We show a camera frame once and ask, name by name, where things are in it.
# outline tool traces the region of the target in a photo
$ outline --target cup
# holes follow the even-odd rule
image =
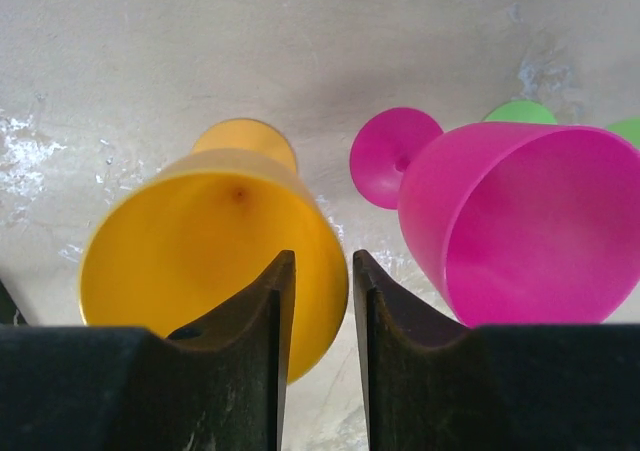
[[[640,149],[640,118],[635,117],[618,121],[607,126],[607,129],[629,141],[636,149]]]
[[[85,322],[141,325],[166,337],[293,250],[288,381],[298,379],[335,339],[348,277],[340,243],[296,169],[272,127],[250,119],[212,127],[98,227],[80,272]]]
[[[468,326],[604,320],[640,279],[640,153],[589,126],[469,124],[394,108],[351,175]]]

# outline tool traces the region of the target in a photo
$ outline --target yellow cup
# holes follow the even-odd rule
[[[80,272],[85,322],[166,337],[249,285],[284,249],[296,256],[292,382],[340,328],[344,255],[286,139],[259,121],[225,121],[98,228]]]

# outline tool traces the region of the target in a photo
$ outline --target stain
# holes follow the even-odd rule
[[[507,8],[509,19],[513,23],[522,23],[522,15],[520,14],[520,3],[513,3]]]
[[[248,190],[243,186],[238,186],[231,191],[233,200],[238,203],[244,203],[248,199]]]

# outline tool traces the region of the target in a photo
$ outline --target table surface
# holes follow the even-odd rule
[[[0,0],[0,276],[32,323],[80,323],[76,274],[114,201],[209,126],[254,117],[298,153],[347,256],[446,310],[396,214],[348,175],[375,113],[445,129],[529,98],[561,122],[638,112],[640,0]],[[612,321],[640,316],[640,292]],[[353,304],[288,390],[286,450],[364,450]]]

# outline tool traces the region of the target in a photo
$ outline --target gray concrete floor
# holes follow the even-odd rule
[[[446,309],[394,213],[348,176],[375,113],[446,129],[516,97],[562,122],[637,114],[640,0],[0,0],[0,273],[27,317],[80,323],[78,261],[114,200],[212,124],[255,117],[298,152],[348,256]],[[640,293],[613,320],[637,321]],[[352,304],[288,391],[284,449],[364,450]]]

